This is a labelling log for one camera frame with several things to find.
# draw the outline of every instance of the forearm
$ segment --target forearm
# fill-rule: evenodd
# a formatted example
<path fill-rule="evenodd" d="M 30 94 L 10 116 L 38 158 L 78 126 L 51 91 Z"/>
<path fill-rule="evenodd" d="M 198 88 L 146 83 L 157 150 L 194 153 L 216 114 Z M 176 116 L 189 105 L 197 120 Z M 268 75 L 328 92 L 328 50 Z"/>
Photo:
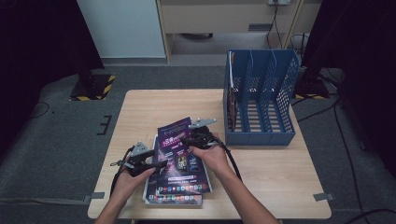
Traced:
<path fill-rule="evenodd" d="M 122 199 L 110 198 L 105 208 L 96 219 L 95 224 L 116 223 L 124 205 L 125 202 Z"/>
<path fill-rule="evenodd" d="M 218 175 L 218 179 L 245 224 L 279 223 L 265 206 L 250 193 L 234 172 L 224 172 Z"/>

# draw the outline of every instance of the file organizer compartment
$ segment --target file organizer compartment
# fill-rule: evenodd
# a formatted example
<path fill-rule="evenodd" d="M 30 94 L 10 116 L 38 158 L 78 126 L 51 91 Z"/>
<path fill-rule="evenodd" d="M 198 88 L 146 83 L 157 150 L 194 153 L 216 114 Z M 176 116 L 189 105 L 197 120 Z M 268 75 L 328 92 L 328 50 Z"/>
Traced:
<path fill-rule="evenodd" d="M 295 135 L 289 108 L 300 67 L 297 55 L 292 49 L 230 49 L 227 55 L 226 144 L 287 146 Z"/>

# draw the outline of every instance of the black stand base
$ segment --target black stand base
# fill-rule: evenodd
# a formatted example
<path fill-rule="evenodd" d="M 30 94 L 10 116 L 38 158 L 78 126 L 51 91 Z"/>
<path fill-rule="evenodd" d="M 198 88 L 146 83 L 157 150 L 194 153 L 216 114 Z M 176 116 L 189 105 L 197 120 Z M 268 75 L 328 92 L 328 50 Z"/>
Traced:
<path fill-rule="evenodd" d="M 326 86 L 323 84 L 321 79 L 315 80 L 313 83 L 303 83 L 296 86 L 294 90 L 295 98 L 329 98 L 329 91 Z"/>
<path fill-rule="evenodd" d="M 92 75 L 94 88 L 85 87 L 79 79 L 75 88 L 70 93 L 72 101 L 103 100 L 110 91 L 115 76 L 112 75 Z"/>

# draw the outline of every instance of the person's hand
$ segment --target person's hand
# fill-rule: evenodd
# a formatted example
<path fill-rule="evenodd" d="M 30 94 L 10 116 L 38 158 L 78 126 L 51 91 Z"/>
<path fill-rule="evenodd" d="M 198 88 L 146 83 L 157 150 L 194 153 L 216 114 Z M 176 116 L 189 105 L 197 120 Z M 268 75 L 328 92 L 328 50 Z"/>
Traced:
<path fill-rule="evenodd" d="M 110 200 L 116 200 L 118 203 L 125 205 L 126 201 L 132 196 L 137 186 L 146 181 L 146 179 L 154 172 L 155 168 L 151 168 L 142 174 L 133 177 L 129 175 L 128 171 L 125 169 L 121 172 L 119 179 L 117 180 Z"/>
<path fill-rule="evenodd" d="M 192 154 L 201 158 L 215 175 L 221 175 L 222 172 L 229 172 L 232 170 L 228 164 L 224 148 L 219 145 L 214 145 L 209 149 L 200 149 L 198 147 L 190 147 L 190 149 Z"/>

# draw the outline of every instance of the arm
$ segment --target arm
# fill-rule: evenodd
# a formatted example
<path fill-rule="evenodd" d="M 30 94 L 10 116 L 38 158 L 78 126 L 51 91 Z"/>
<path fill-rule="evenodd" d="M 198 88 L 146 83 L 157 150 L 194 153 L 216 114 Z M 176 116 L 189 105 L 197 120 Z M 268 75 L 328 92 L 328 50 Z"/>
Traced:
<path fill-rule="evenodd" d="M 117 180 L 116 187 L 108 200 L 105 208 L 102 210 L 95 223 L 116 223 L 117 218 L 125 206 L 126 201 L 132 196 L 134 190 L 140 183 L 143 183 L 155 171 L 155 168 L 149 169 L 138 176 L 131 176 L 124 170 Z"/>
<path fill-rule="evenodd" d="M 194 155 L 200 157 L 206 166 L 215 173 L 245 224 L 279 224 L 271 212 L 251 194 L 245 184 L 233 172 L 222 147 L 214 146 L 206 150 L 191 147 L 191 151 Z"/>

